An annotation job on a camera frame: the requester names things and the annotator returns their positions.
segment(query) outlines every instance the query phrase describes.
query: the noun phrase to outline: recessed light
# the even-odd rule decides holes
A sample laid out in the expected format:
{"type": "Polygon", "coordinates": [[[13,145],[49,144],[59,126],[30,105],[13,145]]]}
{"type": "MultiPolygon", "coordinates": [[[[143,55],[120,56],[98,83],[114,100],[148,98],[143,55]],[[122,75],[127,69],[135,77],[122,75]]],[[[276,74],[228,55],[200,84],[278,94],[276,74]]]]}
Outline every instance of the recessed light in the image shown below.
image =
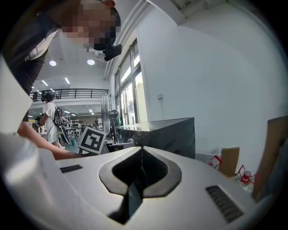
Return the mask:
{"type": "Polygon", "coordinates": [[[47,83],[46,83],[44,80],[42,80],[42,82],[43,82],[46,86],[48,86],[47,83]]]}
{"type": "Polygon", "coordinates": [[[68,81],[67,77],[65,77],[64,79],[67,81],[68,84],[70,84],[70,82],[68,81]]]}
{"type": "Polygon", "coordinates": [[[93,59],[89,59],[89,60],[87,61],[87,64],[92,66],[92,65],[95,64],[95,61],[94,61],[93,59]]]}
{"type": "Polygon", "coordinates": [[[51,66],[57,65],[56,61],[50,61],[49,64],[50,64],[51,66]]]}

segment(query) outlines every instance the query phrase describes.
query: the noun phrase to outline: black vent grille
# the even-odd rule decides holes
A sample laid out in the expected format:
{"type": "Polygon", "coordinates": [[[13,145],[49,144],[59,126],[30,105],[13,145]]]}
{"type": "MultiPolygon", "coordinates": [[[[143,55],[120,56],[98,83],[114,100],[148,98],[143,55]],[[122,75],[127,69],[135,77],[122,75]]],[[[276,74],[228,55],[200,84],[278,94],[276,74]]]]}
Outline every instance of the black vent grille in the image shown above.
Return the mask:
{"type": "Polygon", "coordinates": [[[217,205],[222,215],[228,223],[233,222],[243,215],[243,212],[234,204],[232,200],[218,186],[206,188],[206,191],[217,205]]]}
{"type": "Polygon", "coordinates": [[[68,173],[68,172],[72,172],[81,168],[83,168],[81,165],[76,164],[76,165],[60,168],[60,170],[62,173],[68,173]]]}

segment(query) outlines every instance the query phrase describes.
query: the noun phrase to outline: white robot surface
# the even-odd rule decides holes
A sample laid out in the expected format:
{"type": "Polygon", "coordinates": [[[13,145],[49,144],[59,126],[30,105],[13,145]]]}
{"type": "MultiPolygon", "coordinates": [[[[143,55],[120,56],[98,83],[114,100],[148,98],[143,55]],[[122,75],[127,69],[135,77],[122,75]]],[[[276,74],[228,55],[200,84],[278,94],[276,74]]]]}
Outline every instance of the white robot surface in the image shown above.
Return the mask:
{"type": "Polygon", "coordinates": [[[2,178],[41,229],[218,229],[255,207],[249,194],[214,168],[163,150],[132,147],[55,161],[49,151],[5,134],[0,134],[0,147],[2,178]],[[144,188],[142,204],[129,216],[128,185],[123,181],[133,177],[138,157],[147,174],[155,165],[161,165],[163,173],[144,188]],[[147,164],[147,157],[154,166],[147,164]]]}

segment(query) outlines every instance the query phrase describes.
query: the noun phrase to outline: white t-shirt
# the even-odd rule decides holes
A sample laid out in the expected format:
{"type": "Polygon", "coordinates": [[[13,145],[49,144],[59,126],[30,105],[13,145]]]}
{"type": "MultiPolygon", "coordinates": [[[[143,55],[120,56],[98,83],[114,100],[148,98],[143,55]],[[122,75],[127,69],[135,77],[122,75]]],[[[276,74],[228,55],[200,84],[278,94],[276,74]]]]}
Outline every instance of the white t-shirt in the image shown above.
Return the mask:
{"type": "Polygon", "coordinates": [[[54,143],[58,140],[58,127],[54,124],[54,114],[56,110],[56,105],[54,102],[48,102],[44,108],[43,113],[46,113],[48,118],[45,121],[45,129],[47,131],[47,141],[49,143],[54,143]]]}

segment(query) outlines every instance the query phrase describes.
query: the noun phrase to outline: black metal railing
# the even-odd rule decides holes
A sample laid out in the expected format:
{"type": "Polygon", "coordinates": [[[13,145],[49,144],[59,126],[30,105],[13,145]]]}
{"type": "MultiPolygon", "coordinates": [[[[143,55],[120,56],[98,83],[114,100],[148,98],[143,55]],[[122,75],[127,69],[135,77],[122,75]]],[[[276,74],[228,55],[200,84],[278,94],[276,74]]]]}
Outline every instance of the black metal railing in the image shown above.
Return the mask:
{"type": "Polygon", "coordinates": [[[99,88],[62,88],[54,90],[42,90],[30,93],[30,98],[34,101],[41,101],[46,93],[50,93],[54,99],[73,99],[73,98],[102,98],[108,89],[99,88]]]}

